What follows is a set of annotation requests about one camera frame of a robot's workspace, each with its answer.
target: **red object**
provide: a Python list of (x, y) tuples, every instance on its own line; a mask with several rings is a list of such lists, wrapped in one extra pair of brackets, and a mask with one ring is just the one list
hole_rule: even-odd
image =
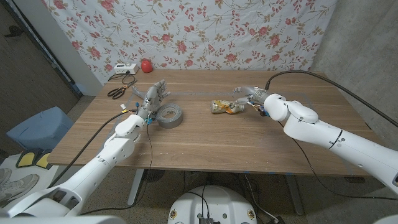
[(152, 65), (150, 64), (150, 61), (142, 61), (141, 62), (141, 69), (143, 72), (148, 73), (152, 71)]

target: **floral fabric backdrop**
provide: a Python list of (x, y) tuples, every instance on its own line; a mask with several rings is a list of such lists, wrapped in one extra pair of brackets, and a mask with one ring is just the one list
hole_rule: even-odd
[(309, 70), (336, 0), (42, 0), (104, 84), (116, 63)]

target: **shoe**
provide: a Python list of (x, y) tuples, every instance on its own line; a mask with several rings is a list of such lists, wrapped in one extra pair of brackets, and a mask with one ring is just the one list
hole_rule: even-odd
[(8, 168), (0, 169), (0, 185), (5, 184), (11, 176), (11, 170)]
[(0, 202), (10, 201), (25, 195), (39, 181), (37, 174), (30, 174), (21, 180), (0, 185)]

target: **robotic hand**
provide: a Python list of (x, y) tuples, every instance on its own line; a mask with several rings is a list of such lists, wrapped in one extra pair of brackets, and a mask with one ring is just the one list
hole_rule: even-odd
[(235, 103), (240, 105), (245, 105), (249, 102), (261, 103), (263, 104), (266, 96), (266, 91), (259, 87), (254, 86), (242, 86), (237, 87), (234, 89), (234, 93), (238, 93), (239, 95), (243, 96), (235, 101)]
[(166, 88), (165, 80), (161, 80), (149, 87), (137, 115), (143, 119), (149, 119), (152, 114), (156, 114), (162, 100), (170, 95), (170, 92), (166, 92)]

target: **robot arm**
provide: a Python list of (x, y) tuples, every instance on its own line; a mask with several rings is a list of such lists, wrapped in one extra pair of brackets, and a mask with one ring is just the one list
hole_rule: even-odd
[[(243, 92), (248, 101), (263, 103), (273, 120), (287, 119), (284, 132), (288, 136), (330, 150), (364, 169), (398, 194), (398, 151), (325, 123), (318, 119), (314, 110), (298, 101), (286, 101), (283, 96), (270, 95), (254, 87), (237, 88), (235, 91)], [(237, 102), (244, 102), (244, 99), (240, 98)]]
[(164, 80), (148, 89), (143, 104), (126, 120), (119, 123), (115, 133), (106, 140), (104, 149), (66, 182), (41, 190), (24, 198), (9, 210), (9, 216), (19, 214), (35, 217), (70, 217), (80, 213), (87, 198), (99, 186), (109, 171), (134, 152), (140, 139), (139, 131), (147, 125), (152, 113), (170, 94)]

